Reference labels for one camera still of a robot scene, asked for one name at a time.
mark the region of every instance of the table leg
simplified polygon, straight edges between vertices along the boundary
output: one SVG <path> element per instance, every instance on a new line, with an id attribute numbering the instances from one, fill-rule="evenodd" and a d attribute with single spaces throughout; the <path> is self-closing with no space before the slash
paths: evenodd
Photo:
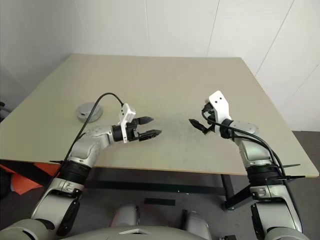
<path id="1" fill-rule="evenodd" d="M 234 210 L 251 201 L 250 185 L 248 185 L 237 194 L 227 198 L 223 203 L 223 208 L 225 210 Z"/>
<path id="2" fill-rule="evenodd" d="M 232 187 L 232 182 L 230 175 L 221 174 L 222 185 L 225 190 L 225 199 L 230 199 L 234 193 L 234 188 Z"/>

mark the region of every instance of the black cable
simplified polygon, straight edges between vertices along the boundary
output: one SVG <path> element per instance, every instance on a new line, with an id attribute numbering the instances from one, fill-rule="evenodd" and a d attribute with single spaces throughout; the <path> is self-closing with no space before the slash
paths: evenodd
<path id="1" fill-rule="evenodd" d="M 267 146 L 266 146 L 262 141 L 258 141 L 258 140 L 252 139 L 251 137 L 247 137 L 247 136 L 234 136 L 234 135 L 231 136 L 231 137 L 229 137 L 229 139 L 236 139 L 236 138 L 249 140 L 249 141 L 251 141 L 251 142 L 253 142 L 253 143 L 259 144 L 260 146 L 268 149 Z M 293 194 L 292 194 L 292 191 L 291 191 L 291 189 L 290 189 L 290 187 L 289 187 L 289 185 L 288 185 L 288 182 L 287 182 L 287 179 L 286 179 L 286 173 L 285 173 L 285 170 L 284 170 L 284 166 L 283 166 L 281 160 L 279 159 L 278 155 L 277 155 L 272 149 L 271 149 L 271 151 L 272 151 L 273 155 L 275 156 L 276 161 L 277 161 L 277 163 L 279 164 L 279 167 L 280 167 L 280 169 L 281 169 L 281 172 L 282 172 L 282 175 L 283 175 L 283 178 L 284 178 L 284 179 L 282 180 L 282 182 L 283 182 L 284 186 L 286 187 L 286 189 L 287 189 L 287 191 L 288 191 L 288 194 L 289 194 L 289 196 L 290 196 L 290 198 L 291 198 L 292 205 L 293 205 L 293 207 L 294 207 L 294 209 L 295 209 L 295 212 L 296 212 L 296 214 L 297 214 L 297 216 L 298 216 L 298 218 L 299 218 L 299 220 L 300 220 L 301 229 L 302 229 L 303 227 L 302 227 L 302 222 L 301 222 L 300 213 L 299 213 L 299 210 L 298 210 L 298 207 L 297 207 L 297 203 L 296 203 L 296 201 L 295 201 L 295 198 L 294 198 L 294 196 L 293 196 Z"/>
<path id="2" fill-rule="evenodd" d="M 262 142 L 263 144 L 265 144 L 265 147 L 266 147 L 266 148 L 268 149 L 268 151 L 270 152 L 271 160 L 275 163 L 275 156 L 274 156 L 274 154 L 273 154 L 273 151 L 272 151 L 271 147 L 270 147 L 270 146 L 268 145 L 268 143 L 267 143 L 266 141 L 264 141 L 262 138 L 254 135 L 254 134 L 251 134 L 251 133 L 249 133 L 249 132 L 247 132 L 247 131 L 243 131 L 243 130 L 241 130 L 241 129 L 238 129 L 238 128 L 235 128 L 235 127 L 232 127 L 232 126 L 228 126 L 228 125 L 225 125 L 225 124 L 217 123 L 217 122 L 215 122 L 215 121 L 207 118 L 206 115 L 205 115 L 205 113 L 204 113 L 203 111 L 201 112 L 201 115 L 203 116 L 203 118 L 204 118 L 205 120 L 207 120 L 208 123 L 215 124 L 215 125 L 217 125 L 217 126 L 224 127 L 224 128 L 227 128 L 227 129 L 231 129 L 231 130 L 233 130 L 233 131 L 235 131 L 235 132 L 242 133 L 242 134 L 248 135 L 248 136 L 250 136 L 250 137 L 252 137 L 252 138 L 255 138 L 255 139 L 259 140 L 260 142 Z"/>
<path id="3" fill-rule="evenodd" d="M 252 139 L 251 137 L 247 137 L 247 136 L 232 136 L 232 137 L 230 137 L 230 139 L 246 139 L 246 140 L 252 141 L 252 142 L 254 142 L 256 144 L 259 144 L 260 146 L 268 149 L 267 146 L 263 144 L 263 142 L 255 140 L 255 139 Z M 283 177 L 285 178 L 286 177 L 286 173 L 285 173 L 285 168 L 284 168 L 282 162 L 280 161 L 280 159 L 279 159 L 278 155 L 275 153 L 275 151 L 272 150 L 272 153 L 273 153 L 277 163 L 279 164 L 279 168 L 281 169 L 281 173 L 282 173 Z"/>
<path id="4" fill-rule="evenodd" d="M 114 93 L 112 93 L 112 92 L 106 92 L 106 93 L 102 94 L 102 95 L 95 101 L 95 103 L 94 103 L 94 105 L 93 105 L 93 107 L 92 107 L 92 109 L 91 109 L 91 111 L 90 111 L 87 119 L 85 120 L 85 122 L 84 122 L 84 124 L 82 125 L 82 127 L 81 127 L 80 131 L 78 132 L 78 134 L 75 136 L 75 138 L 74 138 L 74 140 L 73 140 L 73 142 L 72 142 L 72 144 L 71 144 L 71 146 L 70 146 L 70 148 L 69 148 L 66 156 L 64 157 L 63 162 L 60 164 L 59 168 L 57 169 L 57 171 L 55 172 L 55 174 L 52 176 L 52 178 L 51 178 L 50 182 L 48 183 L 48 185 L 46 186 L 45 191 L 43 192 L 43 194 L 45 194 L 46 190 L 48 189 L 48 187 L 49 187 L 50 184 L 52 183 L 52 180 L 58 175 L 58 173 L 60 172 L 60 170 L 61 170 L 61 168 L 63 167 L 64 163 L 67 161 L 67 159 L 68 159 L 68 157 L 69 157 L 69 154 L 70 154 L 73 146 L 75 145 L 76 141 L 78 141 L 80 138 L 82 138 L 82 136 L 83 136 L 84 134 L 86 134 L 86 133 L 83 133 L 85 127 L 87 126 L 87 124 L 88 124 L 88 122 L 89 122 L 92 114 L 94 113 L 94 111 L 95 111 L 98 103 L 99 103 L 100 100 L 101 100 L 104 96 L 106 96 L 106 95 L 112 95 L 112 96 L 114 96 L 114 97 L 119 101 L 119 103 L 121 104 L 121 107 L 124 105 L 124 102 L 121 101 L 121 99 L 120 99 L 117 95 L 115 95 Z"/>

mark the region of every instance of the black table frame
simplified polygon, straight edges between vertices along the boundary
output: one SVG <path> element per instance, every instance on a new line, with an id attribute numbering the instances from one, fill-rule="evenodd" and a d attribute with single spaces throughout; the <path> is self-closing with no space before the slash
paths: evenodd
<path id="1" fill-rule="evenodd" d="M 33 162 L 0 159 L 0 164 L 42 186 L 48 185 L 52 178 L 48 173 L 36 167 Z M 138 190 L 225 196 L 226 201 L 222 206 L 225 210 L 234 210 L 251 199 L 250 186 L 247 186 L 237 194 L 234 194 L 230 175 L 221 174 L 220 176 L 222 180 L 222 187 L 103 180 L 87 180 L 84 187 L 89 189 Z"/>

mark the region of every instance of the black cable tie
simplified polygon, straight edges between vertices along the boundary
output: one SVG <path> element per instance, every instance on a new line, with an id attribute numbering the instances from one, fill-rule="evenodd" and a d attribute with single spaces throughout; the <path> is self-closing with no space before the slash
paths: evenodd
<path id="1" fill-rule="evenodd" d="M 296 166 L 301 166 L 301 164 L 289 164 L 289 165 L 283 165 L 284 168 L 291 168 L 291 167 L 296 167 Z"/>
<path id="2" fill-rule="evenodd" d="M 286 179 L 287 180 L 290 180 L 290 179 L 302 179 L 302 178 L 305 178 L 306 176 L 304 176 L 304 175 L 298 175 L 298 176 L 286 176 Z"/>
<path id="3" fill-rule="evenodd" d="M 235 141 L 235 131 L 231 130 L 231 139 L 234 142 Z"/>

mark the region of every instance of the gray floor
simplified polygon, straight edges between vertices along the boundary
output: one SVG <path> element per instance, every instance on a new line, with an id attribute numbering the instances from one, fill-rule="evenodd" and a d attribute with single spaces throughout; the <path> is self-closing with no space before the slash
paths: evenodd
<path id="1" fill-rule="evenodd" d="M 313 163 L 320 169 L 320 132 L 294 133 Z M 92 172 L 91 177 L 113 181 L 172 183 L 185 185 L 221 185 L 218 175 L 164 171 L 106 169 Z M 245 176 L 232 176 L 235 191 L 248 184 Z M 320 178 L 297 179 L 290 183 L 302 218 L 304 233 L 311 239 L 320 237 Z M 10 193 L 0 202 L 0 229 L 27 218 L 42 188 L 19 196 Z M 145 198 L 174 199 L 175 206 L 144 204 Z M 208 194 L 145 192 L 133 190 L 86 189 L 71 235 L 107 227 L 114 211 L 123 204 L 140 208 L 142 225 L 178 227 L 182 209 L 194 210 L 208 222 L 213 239 L 235 234 L 238 240 L 256 239 L 251 221 L 250 203 L 231 212 L 220 205 L 224 198 Z"/>

